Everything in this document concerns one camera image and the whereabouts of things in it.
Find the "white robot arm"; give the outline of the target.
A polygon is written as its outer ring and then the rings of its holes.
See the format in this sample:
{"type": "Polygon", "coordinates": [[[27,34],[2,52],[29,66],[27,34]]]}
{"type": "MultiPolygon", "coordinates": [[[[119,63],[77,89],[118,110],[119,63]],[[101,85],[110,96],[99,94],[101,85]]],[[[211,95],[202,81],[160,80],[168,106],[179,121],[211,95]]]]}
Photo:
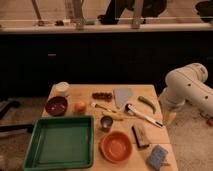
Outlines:
{"type": "Polygon", "coordinates": [[[208,71],[200,63],[192,63],[174,69],[165,77],[166,87],[159,96],[163,124],[169,125],[176,117],[176,111],[188,100],[206,114],[213,115],[213,88],[204,82],[208,71]]]}

